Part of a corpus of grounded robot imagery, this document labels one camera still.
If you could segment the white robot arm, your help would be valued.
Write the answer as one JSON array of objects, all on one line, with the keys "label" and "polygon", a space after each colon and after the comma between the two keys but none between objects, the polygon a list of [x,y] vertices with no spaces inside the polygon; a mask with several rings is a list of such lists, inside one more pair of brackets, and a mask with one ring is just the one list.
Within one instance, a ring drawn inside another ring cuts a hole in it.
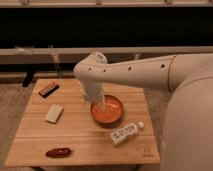
[{"label": "white robot arm", "polygon": [[213,53],[110,64],[93,52],[74,68],[89,102],[102,99],[104,82],[168,90],[160,171],[213,171]]}]

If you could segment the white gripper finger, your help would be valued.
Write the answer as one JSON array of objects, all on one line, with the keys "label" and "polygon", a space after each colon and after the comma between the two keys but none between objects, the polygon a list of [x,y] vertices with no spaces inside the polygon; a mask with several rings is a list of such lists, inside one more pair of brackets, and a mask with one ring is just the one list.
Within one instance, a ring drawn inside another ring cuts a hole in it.
[{"label": "white gripper finger", "polygon": [[104,102],[103,101],[98,101],[98,106],[101,110],[104,110]]}]

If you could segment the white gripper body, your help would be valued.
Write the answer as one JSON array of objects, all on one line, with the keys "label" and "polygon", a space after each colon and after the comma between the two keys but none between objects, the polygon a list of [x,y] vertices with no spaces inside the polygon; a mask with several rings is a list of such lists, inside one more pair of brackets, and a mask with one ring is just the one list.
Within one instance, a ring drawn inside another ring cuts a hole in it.
[{"label": "white gripper body", "polygon": [[88,102],[102,101],[104,98],[104,91],[102,84],[86,84],[83,86],[84,99]]}]

